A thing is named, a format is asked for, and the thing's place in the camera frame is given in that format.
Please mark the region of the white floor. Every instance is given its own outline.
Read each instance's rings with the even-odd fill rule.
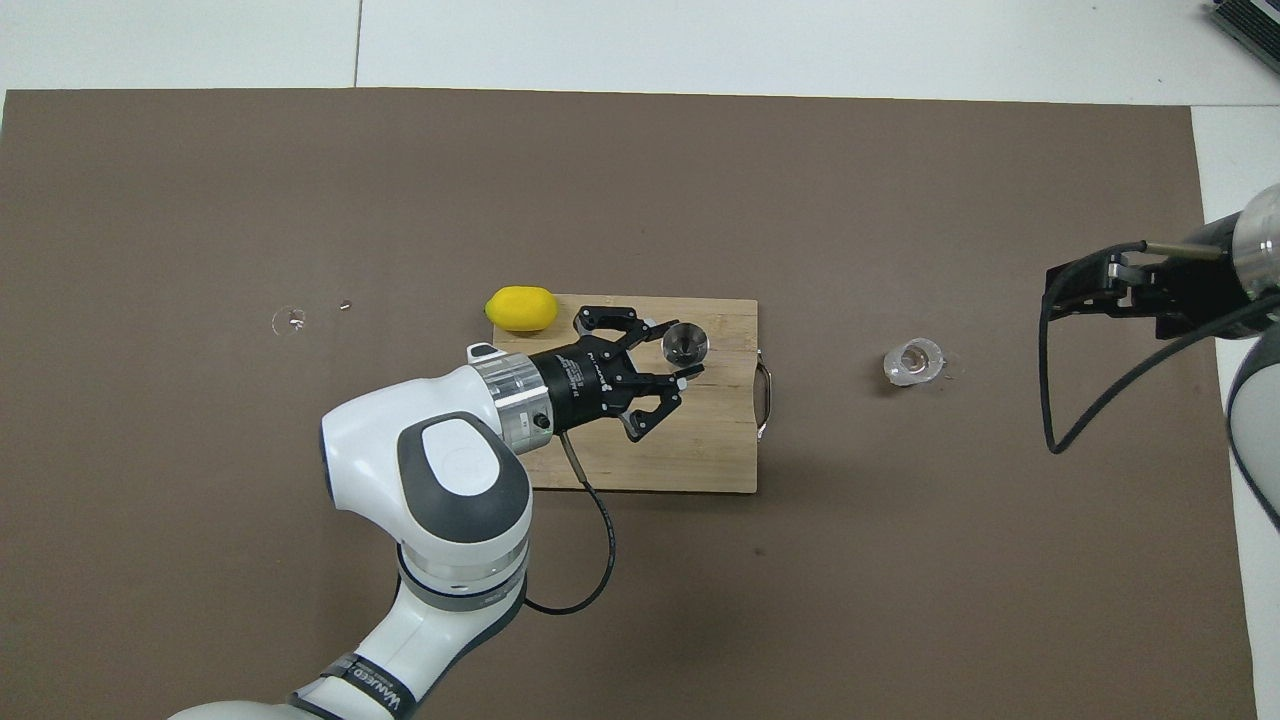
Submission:
[[[1280,74],[1212,27],[1204,5],[4,0],[0,90],[358,85],[1192,105],[1212,219],[1280,182]],[[1224,388],[1245,348],[1219,343]],[[1280,534],[1238,474],[1234,492],[1258,716],[1280,720]]]

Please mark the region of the black cable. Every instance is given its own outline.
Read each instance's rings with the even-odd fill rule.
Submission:
[[[1206,337],[1215,336],[1230,328],[1231,325],[1254,319],[1266,313],[1280,309],[1280,296],[1265,297],[1262,300],[1253,301],[1245,305],[1244,307],[1228,313],[1226,315],[1222,315],[1221,318],[1211,323],[1201,325],[1199,328],[1196,328],[1194,331],[1184,334],[1183,337],[1170,342],[1165,347],[1161,347],[1160,350],[1153,352],[1149,357],[1147,357],[1137,366],[1134,366],[1132,370],[1121,375],[1120,379],[1111,383],[1111,387],[1108,387],[1102,395],[1100,395],[1098,398],[1093,401],[1093,405],[1089,405],[1089,407],[1080,415],[1080,418],[1075,421],[1075,424],[1071,425],[1071,429],[1069,429],[1066,434],[1062,436],[1062,439],[1056,441],[1053,438],[1053,413],[1052,409],[1050,407],[1050,397],[1048,397],[1048,323],[1050,323],[1050,315],[1053,311],[1053,304],[1057,301],[1057,296],[1062,291],[1062,287],[1066,284],[1066,282],[1070,281],[1073,277],[1078,275],[1080,270],[1083,270],[1087,266],[1087,264],[1092,263],[1100,256],[1108,256],[1119,252],[1130,252],[1130,251],[1142,252],[1146,249],[1147,249],[1146,242],[1132,242],[1125,245],[1115,245],[1112,247],[1107,247],[1105,250],[1100,250],[1097,252],[1085,255],[1084,258],[1064,268],[1062,272],[1059,273],[1056,278],[1053,278],[1053,282],[1050,283],[1048,290],[1044,291],[1044,297],[1041,300],[1041,315],[1039,315],[1041,420],[1044,424],[1044,445],[1048,446],[1048,451],[1052,452],[1053,455],[1059,455],[1064,450],[1070,447],[1071,443],[1075,441],[1076,436],[1079,436],[1080,432],[1084,430],[1084,428],[1093,420],[1093,418],[1097,416],[1097,414],[1101,413],[1102,409],[1106,407],[1107,404],[1115,398],[1115,396],[1120,395],[1120,392],[1124,388],[1129,387],[1130,384],[1133,384],[1134,380],[1146,374],[1147,370],[1151,370],[1152,368],[1164,363],[1172,355],[1190,347],[1192,345],[1204,340]]]
[[[577,461],[577,454],[573,452],[573,445],[568,441],[568,433],[561,433],[559,438],[561,446],[564,447],[564,456],[568,457],[568,464],[573,468],[573,474],[577,475],[577,482],[582,483],[582,487],[586,488],[591,500],[595,501],[595,506],[600,509],[600,518],[604,518],[604,532],[609,536],[609,562],[604,566],[604,575],[600,577],[600,583],[595,585],[591,594],[586,596],[586,600],[579,602],[577,605],[571,605],[568,607],[547,607],[545,605],[534,602],[529,597],[525,597],[525,605],[548,615],[572,615],[595,602],[595,598],[600,597],[600,593],[604,592],[604,585],[609,584],[609,577],[613,575],[613,564],[618,557],[618,538],[613,534],[613,519],[609,518],[609,511],[604,509],[604,501],[600,500],[600,496],[595,492],[595,488],[591,487],[591,483],[586,480],[586,473],[582,470],[582,464]]]

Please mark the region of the brown mat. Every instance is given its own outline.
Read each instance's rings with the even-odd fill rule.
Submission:
[[[1043,270],[1199,224],[1187,109],[10,92],[0,196],[0,715],[279,701],[355,647],[394,557],[317,421],[522,283],[758,299],[759,493],[611,495],[598,605],[522,614],[424,715],[1253,715],[1211,347],[1066,456],[1038,427]],[[1064,418],[1156,347],[1062,325]],[[965,374],[888,387],[915,336]],[[534,542],[532,597],[590,589],[585,496],[539,493]]]

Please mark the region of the small clear object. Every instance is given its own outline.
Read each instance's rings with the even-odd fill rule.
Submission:
[[[280,337],[291,336],[301,331],[306,322],[307,314],[302,307],[285,305],[271,316],[271,331]]]
[[[884,354],[884,377],[899,387],[927,383],[942,374],[946,356],[938,343],[918,337]]]

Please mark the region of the yellow lemon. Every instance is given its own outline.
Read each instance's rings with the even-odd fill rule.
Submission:
[[[508,332],[541,331],[556,320],[556,296],[545,287],[512,284],[493,293],[484,314]]]

